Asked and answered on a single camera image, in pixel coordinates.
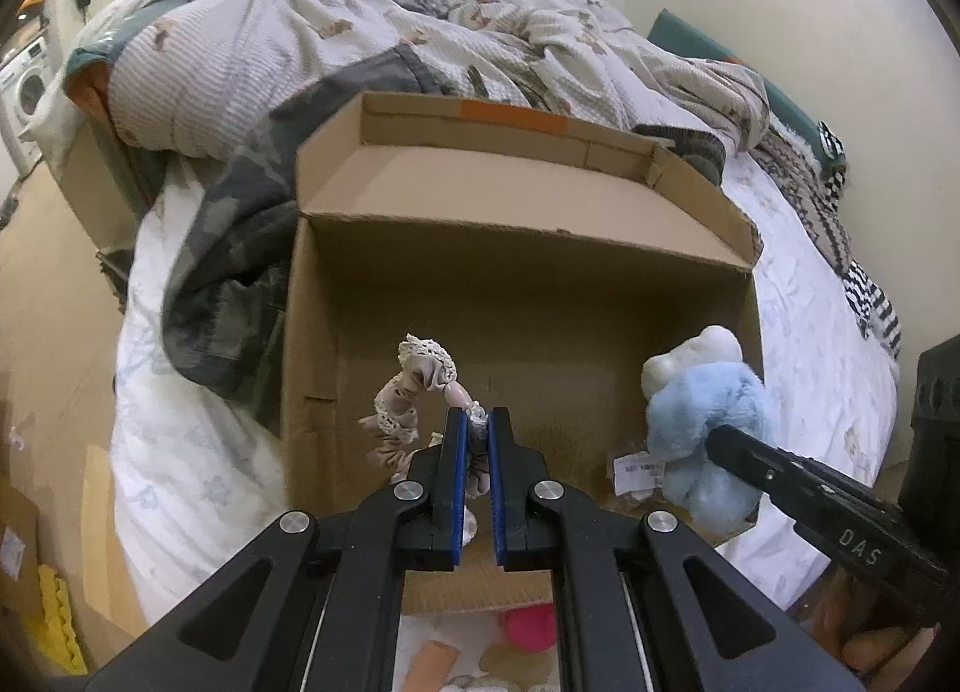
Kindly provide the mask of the right hand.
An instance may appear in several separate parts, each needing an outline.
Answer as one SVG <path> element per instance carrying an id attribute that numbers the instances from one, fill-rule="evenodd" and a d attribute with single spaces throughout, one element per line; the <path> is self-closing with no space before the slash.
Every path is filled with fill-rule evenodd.
<path id="1" fill-rule="evenodd" d="M 867 676 L 867 689 L 900 689 L 939 637 L 939 628 L 911 632 L 906 627 L 882 627 L 853 632 L 853 611 L 853 578 L 837 568 L 827 578 L 807 632 L 848 669 Z"/>

